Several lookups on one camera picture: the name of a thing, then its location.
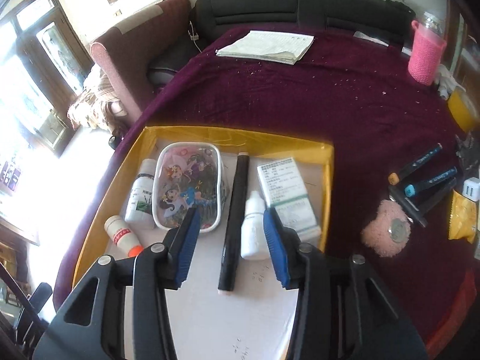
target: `floor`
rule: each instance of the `floor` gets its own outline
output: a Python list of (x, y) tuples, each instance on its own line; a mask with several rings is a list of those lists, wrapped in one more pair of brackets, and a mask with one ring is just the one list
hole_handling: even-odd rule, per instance
[[(114, 153), (108, 145), (109, 137), (107, 131), (81, 127), (59, 159), (43, 158), (37, 174), (30, 175), (32, 197), (28, 207), (33, 211), (30, 214), (35, 218), (40, 241), (40, 246), (28, 245), (32, 289), (41, 282), (54, 287), (62, 257)], [(51, 321), (54, 316), (50, 298), (41, 317)]]

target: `pink plush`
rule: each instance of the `pink plush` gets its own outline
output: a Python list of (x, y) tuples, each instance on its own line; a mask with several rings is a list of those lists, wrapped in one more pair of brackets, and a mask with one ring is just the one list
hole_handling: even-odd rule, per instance
[[(392, 220), (398, 218), (404, 222), (406, 238), (402, 242), (394, 242), (388, 232)], [(362, 242), (373, 248), (381, 257), (393, 257), (407, 244), (410, 235), (410, 224), (402, 208), (390, 200), (382, 200), (378, 207), (377, 217), (363, 229)]]

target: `brown sofa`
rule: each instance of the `brown sofa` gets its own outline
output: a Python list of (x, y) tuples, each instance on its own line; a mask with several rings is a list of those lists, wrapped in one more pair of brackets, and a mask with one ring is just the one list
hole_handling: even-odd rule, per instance
[(164, 0), (124, 19), (92, 42), (90, 54), (108, 75), (131, 126), (155, 96), (147, 67), (189, 26), (189, 0)]

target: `silver screw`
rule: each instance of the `silver screw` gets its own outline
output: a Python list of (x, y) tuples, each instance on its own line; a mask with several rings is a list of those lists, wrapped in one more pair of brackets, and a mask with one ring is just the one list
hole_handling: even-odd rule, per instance
[(363, 257), (361, 254), (354, 254), (352, 256), (352, 261), (354, 264), (362, 265), (365, 263), (365, 257)]
[(312, 245), (306, 243), (300, 244), (300, 246), (298, 247), (299, 251), (301, 251), (302, 253), (310, 253), (312, 248)]
[(107, 264), (110, 264), (110, 261), (112, 261), (112, 258), (110, 256), (104, 255), (98, 259), (98, 263), (101, 266), (106, 266)]
[(151, 247), (150, 247), (150, 250), (153, 252), (153, 253), (160, 253), (162, 251), (165, 250), (165, 245), (164, 244), (161, 244), (161, 243), (156, 243), (156, 244), (153, 244)]

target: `leather sofa backrest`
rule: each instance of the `leather sofa backrest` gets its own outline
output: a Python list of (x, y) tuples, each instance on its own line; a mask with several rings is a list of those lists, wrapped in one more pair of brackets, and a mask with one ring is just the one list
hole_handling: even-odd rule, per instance
[(411, 43), (415, 12), (390, 0), (197, 0), (196, 28), (213, 42), (232, 27), (293, 23), (299, 29), (341, 28), (399, 44)]

